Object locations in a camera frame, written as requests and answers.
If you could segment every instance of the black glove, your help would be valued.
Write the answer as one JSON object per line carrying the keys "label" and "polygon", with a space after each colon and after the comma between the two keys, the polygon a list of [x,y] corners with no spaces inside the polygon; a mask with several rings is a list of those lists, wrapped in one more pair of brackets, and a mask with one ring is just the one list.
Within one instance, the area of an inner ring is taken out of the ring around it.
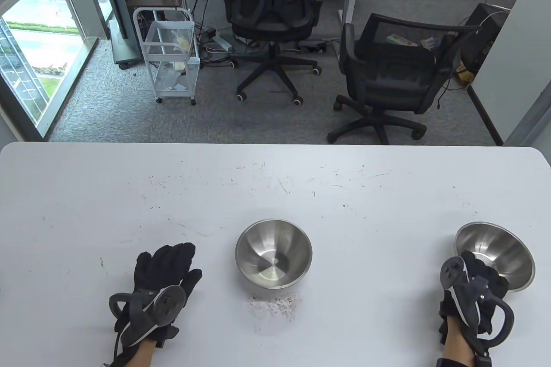
{"label": "black glove", "polygon": [[[495,296],[498,298],[503,298],[505,296],[509,288],[509,283],[504,277],[500,276],[494,268],[488,267],[488,265],[480,261],[480,259],[476,259],[474,254],[470,251],[464,251],[461,253],[461,257],[465,262],[469,277],[473,278],[476,276],[481,276],[487,279],[488,287]],[[494,316],[495,304],[491,301],[484,301],[479,304],[479,308],[480,324],[478,325],[478,333],[483,334],[487,332],[488,334],[491,334],[492,317]],[[439,314],[443,319],[439,332],[442,334],[441,343],[444,344],[447,337],[447,317],[455,317],[458,320],[461,320],[459,311],[457,310],[455,302],[451,296],[451,292],[449,291],[444,291],[444,300],[440,303]]]}
{"label": "black glove", "polygon": [[[143,252],[136,259],[134,269],[134,292],[137,290],[161,290],[168,286],[179,285],[186,293],[186,303],[193,288],[203,276],[200,269],[189,270],[191,260],[195,255],[195,245],[192,243],[178,244],[171,247],[160,247],[153,257],[148,252]],[[121,316],[115,323],[115,332],[122,333],[130,322],[130,305],[127,303],[122,308]],[[162,348],[166,339],[174,338],[179,329],[172,324],[158,327],[148,336],[148,339],[157,342],[157,347]],[[139,345],[130,348],[123,347],[122,353],[115,357],[112,367],[124,366],[134,357]]]}

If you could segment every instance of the floor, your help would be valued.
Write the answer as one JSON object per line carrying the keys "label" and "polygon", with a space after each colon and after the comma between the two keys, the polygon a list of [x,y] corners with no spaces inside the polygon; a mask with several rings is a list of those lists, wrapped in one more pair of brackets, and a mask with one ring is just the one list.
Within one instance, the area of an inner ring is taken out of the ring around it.
{"label": "floor", "polygon": [[[195,19],[200,21],[204,3],[199,0]],[[324,0],[316,38],[339,35],[336,10],[343,0]],[[359,35],[372,12],[399,19],[455,25],[484,0],[356,0],[353,23]],[[488,0],[512,7],[514,0]],[[227,27],[222,0],[210,0],[205,24]],[[358,115],[345,108],[332,110],[334,98],[346,94],[346,81],[332,52],[316,56],[321,76],[309,70],[288,70],[304,98],[294,107],[290,93],[273,74],[265,74],[246,89],[240,103],[235,88],[254,65],[204,68],[197,82],[194,107],[188,99],[167,98],[155,103],[145,65],[122,71],[112,63],[111,46],[100,41],[75,85],[73,94],[55,127],[51,141],[64,142],[208,142],[208,143],[325,143],[327,133]],[[464,90],[448,91],[423,115],[399,114],[427,125],[421,141],[399,127],[388,127],[394,145],[494,145],[474,105]],[[338,140],[342,144],[378,144],[372,129],[357,131]]]}

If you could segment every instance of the black mesh chair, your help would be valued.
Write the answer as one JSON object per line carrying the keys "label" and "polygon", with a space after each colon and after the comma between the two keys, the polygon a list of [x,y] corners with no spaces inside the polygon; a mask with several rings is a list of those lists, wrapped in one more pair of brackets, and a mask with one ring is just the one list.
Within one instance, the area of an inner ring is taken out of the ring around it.
{"label": "black mesh chair", "polygon": [[226,17],[233,32],[246,39],[269,42],[267,56],[232,55],[230,66],[236,67],[235,59],[259,62],[260,66],[238,86],[237,98],[247,98],[243,89],[266,70],[273,70],[291,90],[293,103],[300,106],[303,98],[287,74],[283,65],[311,66],[313,74],[321,74],[315,60],[281,56],[277,43],[299,42],[307,39],[317,24],[323,0],[224,0]]}
{"label": "black mesh chair", "polygon": [[345,133],[372,126],[380,142],[388,145],[385,125],[407,127],[413,139],[421,139],[427,131],[425,125],[384,112],[425,113],[459,67],[462,42],[479,29],[426,25],[372,14],[360,40],[355,41],[354,26],[344,25],[339,67],[346,75],[350,97],[339,94],[333,109],[340,111],[344,104],[362,118],[332,131],[327,141],[334,143]]}

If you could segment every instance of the metal bowl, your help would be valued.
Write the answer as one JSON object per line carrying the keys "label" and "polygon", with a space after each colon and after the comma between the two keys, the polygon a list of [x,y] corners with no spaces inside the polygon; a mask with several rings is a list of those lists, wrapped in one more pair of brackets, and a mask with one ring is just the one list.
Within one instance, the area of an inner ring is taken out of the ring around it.
{"label": "metal bowl", "polygon": [[510,291],[527,288],[536,274],[532,254],[520,239],[498,225],[471,222],[457,231],[454,242],[457,255],[471,251],[509,282]]}
{"label": "metal bowl", "polygon": [[256,286],[279,290],[306,275],[312,262],[312,245],[295,224],[265,219],[243,231],[235,246],[235,262]]}

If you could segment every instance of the white metal cart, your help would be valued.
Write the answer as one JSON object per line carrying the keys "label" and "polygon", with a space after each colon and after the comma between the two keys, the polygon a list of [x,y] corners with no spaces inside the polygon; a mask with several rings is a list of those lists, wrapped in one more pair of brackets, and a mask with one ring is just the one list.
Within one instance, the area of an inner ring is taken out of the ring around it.
{"label": "white metal cart", "polygon": [[[145,40],[140,34],[139,14],[151,11],[154,21]],[[159,11],[177,15],[182,20],[159,20]],[[182,7],[138,7],[133,15],[134,27],[142,48],[145,66],[153,84],[157,103],[163,97],[190,97],[195,100],[195,85],[199,75],[199,49],[195,38],[195,23],[191,13]],[[154,74],[152,67],[157,68]]]}

